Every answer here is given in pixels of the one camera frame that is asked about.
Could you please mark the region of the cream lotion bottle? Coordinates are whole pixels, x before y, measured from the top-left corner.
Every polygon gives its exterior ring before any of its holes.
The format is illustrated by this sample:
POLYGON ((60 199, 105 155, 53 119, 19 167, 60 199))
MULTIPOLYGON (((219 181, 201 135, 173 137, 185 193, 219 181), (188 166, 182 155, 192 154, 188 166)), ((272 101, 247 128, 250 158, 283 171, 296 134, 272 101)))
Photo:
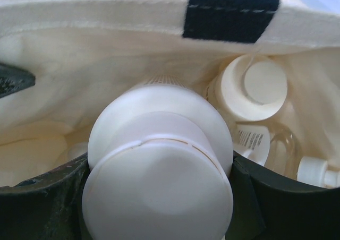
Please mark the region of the cream lotion bottle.
POLYGON ((256 122, 274 116, 288 94, 284 69, 269 57, 246 54, 220 66, 203 96, 235 121, 256 122))

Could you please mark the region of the cream canvas tote bag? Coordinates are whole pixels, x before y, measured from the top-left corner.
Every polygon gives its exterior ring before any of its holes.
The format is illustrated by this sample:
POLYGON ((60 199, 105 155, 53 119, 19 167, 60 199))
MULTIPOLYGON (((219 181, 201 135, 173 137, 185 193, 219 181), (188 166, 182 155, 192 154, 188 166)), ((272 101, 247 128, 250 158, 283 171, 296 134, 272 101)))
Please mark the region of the cream canvas tote bag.
POLYGON ((147 76, 169 73, 202 91, 242 54, 286 67, 276 119, 305 156, 339 166, 339 0, 280 0, 254 44, 182 38, 187 0, 1 0, 1 62, 35 86, 1 99, 1 186, 55 166, 86 142, 101 111, 147 76))

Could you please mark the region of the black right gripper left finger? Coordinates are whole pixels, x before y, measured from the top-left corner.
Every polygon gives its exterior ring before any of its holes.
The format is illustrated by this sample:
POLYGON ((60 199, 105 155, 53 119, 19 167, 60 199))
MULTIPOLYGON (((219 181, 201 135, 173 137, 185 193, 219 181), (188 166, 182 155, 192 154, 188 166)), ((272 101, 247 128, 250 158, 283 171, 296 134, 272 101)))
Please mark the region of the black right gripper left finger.
POLYGON ((81 239, 83 154, 14 187, 1 187, 1 239, 81 239))

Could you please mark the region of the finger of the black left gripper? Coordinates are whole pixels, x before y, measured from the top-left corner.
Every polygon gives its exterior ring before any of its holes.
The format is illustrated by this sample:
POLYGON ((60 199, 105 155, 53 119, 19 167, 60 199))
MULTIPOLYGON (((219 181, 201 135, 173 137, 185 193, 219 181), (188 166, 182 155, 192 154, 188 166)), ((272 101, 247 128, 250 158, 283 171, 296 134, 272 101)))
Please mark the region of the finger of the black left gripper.
POLYGON ((35 83, 36 77, 31 72, 1 63, 1 98, 33 87, 35 83))

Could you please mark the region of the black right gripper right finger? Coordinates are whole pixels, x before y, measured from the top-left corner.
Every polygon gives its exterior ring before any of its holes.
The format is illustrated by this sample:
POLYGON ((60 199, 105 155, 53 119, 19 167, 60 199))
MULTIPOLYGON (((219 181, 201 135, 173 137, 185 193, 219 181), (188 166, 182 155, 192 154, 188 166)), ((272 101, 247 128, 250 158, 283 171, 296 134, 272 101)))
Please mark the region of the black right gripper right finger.
POLYGON ((226 239, 339 239, 339 189, 303 184, 234 155, 226 239))

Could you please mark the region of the clear bottle amber liquid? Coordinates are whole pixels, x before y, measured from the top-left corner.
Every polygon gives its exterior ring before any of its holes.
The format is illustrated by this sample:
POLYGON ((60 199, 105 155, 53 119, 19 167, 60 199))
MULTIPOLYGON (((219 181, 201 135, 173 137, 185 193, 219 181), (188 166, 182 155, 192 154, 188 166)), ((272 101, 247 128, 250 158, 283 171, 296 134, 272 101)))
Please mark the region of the clear bottle amber liquid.
POLYGON ((339 188, 339 170, 328 161, 306 156, 293 132, 284 125, 271 125, 269 155, 265 167, 298 182, 323 188, 339 188))

